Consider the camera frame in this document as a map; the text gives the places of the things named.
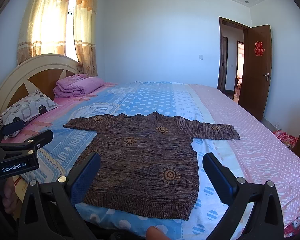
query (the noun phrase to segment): headboard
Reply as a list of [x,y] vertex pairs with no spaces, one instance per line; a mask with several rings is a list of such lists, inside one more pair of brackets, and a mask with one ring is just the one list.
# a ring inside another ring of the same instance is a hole
[[0,114],[37,89],[53,100],[56,81],[77,74],[77,64],[59,54],[43,54],[21,63],[0,86]]

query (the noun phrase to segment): door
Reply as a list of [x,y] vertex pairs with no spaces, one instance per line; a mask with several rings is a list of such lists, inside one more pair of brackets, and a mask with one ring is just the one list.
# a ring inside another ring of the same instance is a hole
[[225,90],[227,69],[228,69],[228,38],[222,37],[222,62],[219,70],[219,84],[218,84],[218,89],[221,92],[224,92]]
[[245,31],[245,60],[239,105],[259,121],[268,99],[272,69],[270,25]]

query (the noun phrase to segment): sheer curtain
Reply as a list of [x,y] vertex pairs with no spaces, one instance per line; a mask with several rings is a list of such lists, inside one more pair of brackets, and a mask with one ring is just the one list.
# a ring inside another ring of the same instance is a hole
[[69,0],[30,0],[19,34],[17,64],[46,53],[65,55]]
[[97,76],[95,18],[97,0],[75,0],[74,44],[78,56],[79,73]]

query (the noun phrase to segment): human hand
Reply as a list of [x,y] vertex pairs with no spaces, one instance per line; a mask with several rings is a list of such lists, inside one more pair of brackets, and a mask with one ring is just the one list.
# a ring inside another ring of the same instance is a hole
[[146,232],[146,240],[171,240],[159,228],[149,227]]
[[12,214],[17,207],[17,194],[14,191],[13,178],[7,178],[6,183],[3,187],[4,197],[2,199],[2,204],[4,206],[4,211],[7,214]]

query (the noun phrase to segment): floor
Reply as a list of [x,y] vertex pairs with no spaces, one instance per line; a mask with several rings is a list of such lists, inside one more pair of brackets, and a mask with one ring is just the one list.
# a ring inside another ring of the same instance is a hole
[[235,87],[235,94],[234,94],[234,99],[233,101],[236,102],[238,104],[239,102],[239,97],[240,97],[240,88]]
[[239,102],[239,97],[240,97],[240,88],[235,87],[235,93],[234,93],[234,97],[233,97],[233,91],[231,93],[227,93],[226,91],[224,92],[224,94],[228,97],[228,98],[233,98],[233,101],[238,103]]

